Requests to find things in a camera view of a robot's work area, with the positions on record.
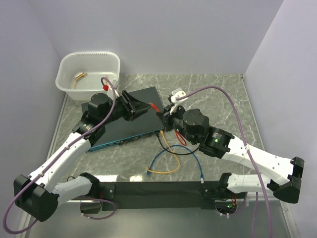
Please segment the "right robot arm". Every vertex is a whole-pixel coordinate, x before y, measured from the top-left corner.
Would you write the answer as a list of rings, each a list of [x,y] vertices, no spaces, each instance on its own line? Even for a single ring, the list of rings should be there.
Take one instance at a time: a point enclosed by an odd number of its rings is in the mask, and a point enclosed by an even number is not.
[[[304,159],[283,158],[251,146],[225,130],[210,126],[209,118],[199,109],[185,110],[178,106],[173,112],[171,107],[165,107],[156,115],[166,131],[176,130],[189,143],[198,145],[198,150],[205,155],[256,171],[254,175],[244,176],[224,173],[218,185],[220,196],[229,198],[234,193],[271,191],[283,202],[298,203]]]

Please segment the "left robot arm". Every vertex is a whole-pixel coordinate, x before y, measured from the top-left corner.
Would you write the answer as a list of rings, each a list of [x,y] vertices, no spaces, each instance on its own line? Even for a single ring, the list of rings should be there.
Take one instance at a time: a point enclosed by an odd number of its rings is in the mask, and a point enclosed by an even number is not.
[[[15,179],[16,206],[43,222],[69,200],[79,196],[99,198],[100,181],[89,173],[82,173],[62,184],[58,181],[72,163],[105,134],[106,124],[120,118],[133,121],[150,108],[150,104],[139,101],[126,91],[113,99],[104,93],[93,95],[81,120],[63,145],[29,176],[19,175]]]

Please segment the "white plastic tub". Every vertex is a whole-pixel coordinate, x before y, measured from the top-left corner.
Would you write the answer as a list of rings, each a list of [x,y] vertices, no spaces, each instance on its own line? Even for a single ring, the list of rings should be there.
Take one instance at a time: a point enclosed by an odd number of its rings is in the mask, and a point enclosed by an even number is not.
[[[112,52],[75,52],[60,62],[56,87],[72,100],[89,101],[94,94],[105,93],[101,78],[119,81],[120,58]]]

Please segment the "black network switch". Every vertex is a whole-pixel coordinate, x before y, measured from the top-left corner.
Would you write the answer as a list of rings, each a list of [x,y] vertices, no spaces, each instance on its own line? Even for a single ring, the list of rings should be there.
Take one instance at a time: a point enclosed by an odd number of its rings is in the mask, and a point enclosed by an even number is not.
[[[163,110],[162,102],[155,87],[133,91],[129,94],[142,102],[153,103],[160,111]],[[90,148],[89,152],[151,136],[162,129],[164,129],[162,122],[156,115],[156,111],[151,108],[134,121],[125,121],[120,118],[105,125],[105,134]]]

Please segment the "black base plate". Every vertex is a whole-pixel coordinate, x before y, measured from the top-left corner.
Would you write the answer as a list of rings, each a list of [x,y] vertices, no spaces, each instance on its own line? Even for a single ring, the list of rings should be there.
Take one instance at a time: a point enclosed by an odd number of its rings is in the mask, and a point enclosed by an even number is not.
[[[109,200],[117,209],[215,209],[216,201],[245,195],[225,189],[218,181],[100,182],[84,193],[88,198]]]

